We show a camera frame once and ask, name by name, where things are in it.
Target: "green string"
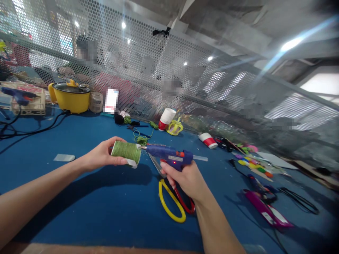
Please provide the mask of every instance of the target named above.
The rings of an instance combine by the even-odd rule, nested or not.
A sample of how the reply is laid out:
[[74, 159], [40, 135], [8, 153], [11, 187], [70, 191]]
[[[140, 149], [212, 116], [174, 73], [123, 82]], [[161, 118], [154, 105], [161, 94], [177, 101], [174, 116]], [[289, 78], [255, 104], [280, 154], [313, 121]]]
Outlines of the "green string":
[[153, 127], [154, 129], [159, 129], [159, 126], [158, 126], [155, 122], [150, 121], [150, 122], [149, 122], [149, 125], [150, 125], [151, 127]]
[[137, 148], [136, 144], [116, 141], [111, 155], [131, 159], [138, 164], [140, 160], [141, 149]]
[[130, 116], [125, 116], [124, 118], [124, 124], [131, 124], [132, 120]]
[[147, 143], [148, 143], [147, 141], [148, 141], [149, 139], [151, 139], [151, 138], [148, 138], [148, 137], [146, 137], [146, 136], [140, 136], [140, 132], [139, 132], [138, 130], [133, 131], [133, 136], [134, 136], [134, 141], [135, 141], [136, 143], [138, 143], [139, 145], [141, 145], [141, 146], [146, 146]]

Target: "metal mesh fence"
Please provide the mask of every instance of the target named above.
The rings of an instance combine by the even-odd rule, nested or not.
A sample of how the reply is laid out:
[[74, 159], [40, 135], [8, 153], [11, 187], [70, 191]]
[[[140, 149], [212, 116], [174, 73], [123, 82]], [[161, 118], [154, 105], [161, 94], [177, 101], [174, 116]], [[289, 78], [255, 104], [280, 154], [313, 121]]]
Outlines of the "metal mesh fence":
[[42, 87], [72, 76], [93, 91], [119, 89], [120, 108], [140, 119], [175, 108], [187, 130], [289, 157], [316, 143], [330, 168], [338, 163], [337, 105], [211, 46], [173, 30], [153, 35], [166, 27], [112, 1], [1, 0], [0, 8], [11, 58], [2, 64]]

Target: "scissors blade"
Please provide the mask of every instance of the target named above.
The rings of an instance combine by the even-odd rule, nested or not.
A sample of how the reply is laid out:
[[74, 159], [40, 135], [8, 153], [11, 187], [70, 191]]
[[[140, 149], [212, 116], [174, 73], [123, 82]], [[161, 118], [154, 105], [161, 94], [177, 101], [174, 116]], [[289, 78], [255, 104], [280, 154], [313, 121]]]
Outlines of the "scissors blade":
[[150, 153], [148, 153], [148, 155], [149, 155], [149, 157], [151, 158], [151, 160], [152, 160], [154, 166], [156, 167], [156, 169], [157, 169], [159, 175], [161, 175], [162, 178], [166, 178], [166, 174], [162, 174], [162, 173], [161, 173], [161, 166], [159, 165], [159, 163], [158, 163], [158, 161], [156, 160], [156, 158], [155, 158], [153, 155], [151, 155]]

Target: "yellow scissors handle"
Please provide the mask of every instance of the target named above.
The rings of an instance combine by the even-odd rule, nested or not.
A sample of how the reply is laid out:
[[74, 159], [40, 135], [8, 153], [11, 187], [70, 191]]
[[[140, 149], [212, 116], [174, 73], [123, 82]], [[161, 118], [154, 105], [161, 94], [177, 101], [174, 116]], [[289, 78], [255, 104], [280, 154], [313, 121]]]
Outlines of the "yellow scissors handle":
[[[181, 212], [181, 218], [175, 216], [167, 207], [167, 205], [165, 204], [165, 200], [163, 199], [163, 195], [162, 195], [162, 187], [164, 186], [164, 188], [167, 190], [167, 192], [169, 193], [169, 195], [173, 198], [174, 202], [177, 204], [178, 208], [180, 209]], [[163, 208], [165, 209], [165, 211], [167, 212], [167, 214], [176, 222], [179, 223], [184, 223], [186, 220], [186, 214], [185, 211], [183, 209], [183, 207], [181, 206], [181, 204], [179, 203], [179, 201], [177, 200], [177, 198], [173, 195], [173, 193], [171, 192], [171, 190], [168, 188], [168, 186], [165, 184], [165, 181], [163, 179], [160, 180], [159, 182], [159, 197], [160, 197], [160, 201], [162, 203]]]

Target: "paper cup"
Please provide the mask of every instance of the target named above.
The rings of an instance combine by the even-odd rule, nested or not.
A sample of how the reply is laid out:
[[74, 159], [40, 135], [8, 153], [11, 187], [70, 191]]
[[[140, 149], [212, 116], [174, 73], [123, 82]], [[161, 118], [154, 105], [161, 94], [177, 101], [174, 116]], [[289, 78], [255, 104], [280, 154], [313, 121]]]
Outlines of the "paper cup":
[[163, 123], [162, 120], [160, 119], [158, 126], [160, 131], [164, 131], [167, 128], [168, 123], [167, 124]]
[[218, 144], [215, 142], [215, 140], [209, 133], [203, 133], [199, 135], [199, 139], [210, 149], [214, 149], [218, 146]]
[[165, 122], [168, 122], [168, 124], [173, 120], [174, 116], [176, 115], [176, 111], [171, 108], [165, 108], [163, 111], [163, 114], [161, 116], [161, 119]]

